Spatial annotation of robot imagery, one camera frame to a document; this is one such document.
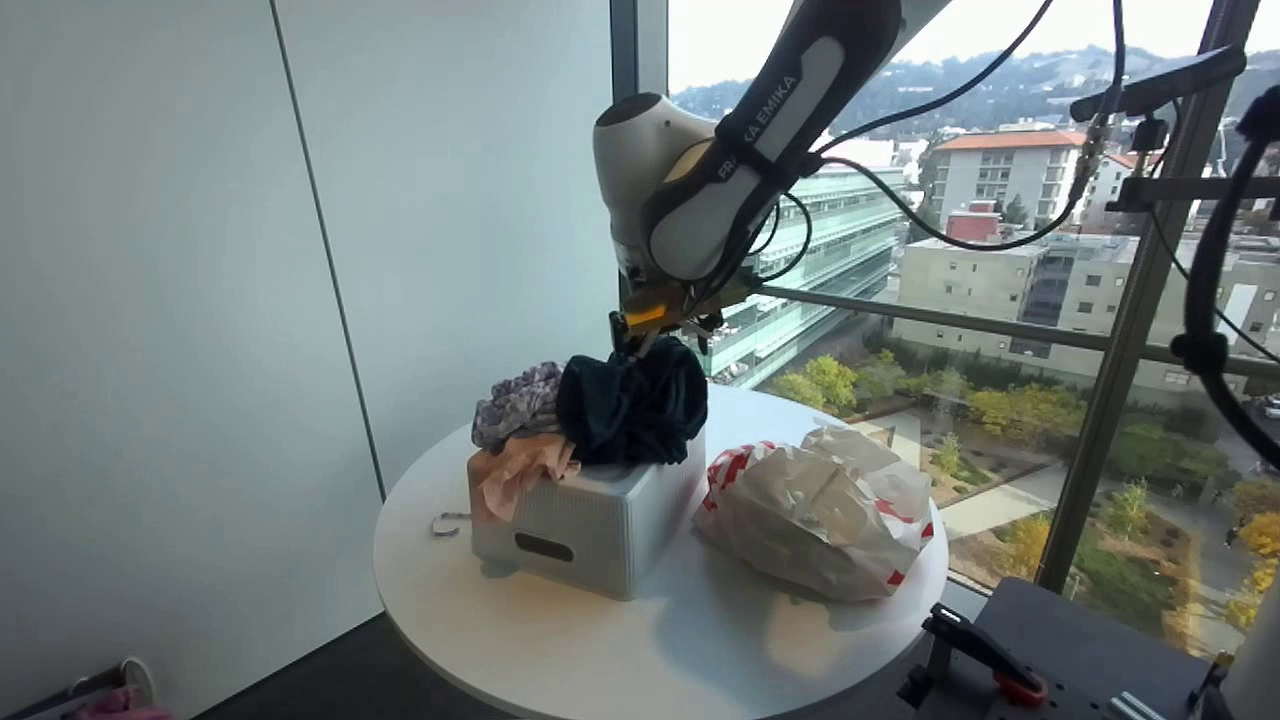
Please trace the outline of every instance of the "plastic bag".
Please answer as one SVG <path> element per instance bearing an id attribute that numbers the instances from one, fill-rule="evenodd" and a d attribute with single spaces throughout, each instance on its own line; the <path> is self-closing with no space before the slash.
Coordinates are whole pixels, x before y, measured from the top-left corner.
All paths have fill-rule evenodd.
<path id="1" fill-rule="evenodd" d="M 745 444 L 709 465 L 695 532 L 765 577 L 872 605 L 931 541 L 929 475 L 852 427 Z"/>

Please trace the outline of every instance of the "city view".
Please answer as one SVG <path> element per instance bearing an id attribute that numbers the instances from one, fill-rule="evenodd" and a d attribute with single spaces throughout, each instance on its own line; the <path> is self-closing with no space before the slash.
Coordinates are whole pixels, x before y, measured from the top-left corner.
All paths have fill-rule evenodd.
<path id="1" fill-rule="evenodd" d="M 1160 49 L 1135 44 L 1127 75 L 1190 58 L 1198 33 L 1202 7 Z M 678 59 L 695 59 L 678 35 L 695 33 L 678 33 L 673 12 L 673 75 Z M 1233 172 L 1233 117 L 1275 81 L 1275 49 L 1269 35 L 1248 44 L 1202 177 Z M 1108 86 L 1108 53 L 1100 28 L 1095 44 L 1084 35 L 1081 49 L 1011 58 L 988 81 L 988 96 L 836 150 L 950 241 L 1004 245 L 1062 214 L 1054 232 L 1008 251 L 967 251 L 920 232 L 863 172 L 824 167 L 795 183 L 813 228 L 779 203 L 779 228 L 761 251 L 765 270 L 779 270 L 813 232 L 802 259 L 729 309 L 712 335 L 712 380 L 824 409 L 929 471 L 954 582 L 993 590 L 1001 577 L 1036 577 L 1052 514 L 1081 465 L 1138 245 L 1160 245 L 1169 282 L 1145 325 L 1145 358 L 1118 388 L 1124 417 L 1100 460 L 1062 593 L 1185 652 L 1214 655 L 1237 652 L 1273 583 L 1280 469 L 1269 469 L 1169 358 L 1185 328 L 1185 270 L 1210 203 L 1190 203 L 1176 235 L 1145 210 L 1115 214 L 1124 180 L 1160 167 L 1165 153 L 1145 156 L 1130 143 L 1135 120 L 1112 129 L 1089 190 L 1066 202 L 1084 153 L 1066 104 Z M 831 133 L 954 87 L 985 59 L 897 59 Z M 678 81 L 676 104 L 724 117 L 751 67 L 745 59 L 724 81 Z M 1269 214 L 1273 203 L 1258 203 L 1237 221 L 1221 328 L 1238 361 L 1233 393 L 1280 435 L 1280 226 Z"/>

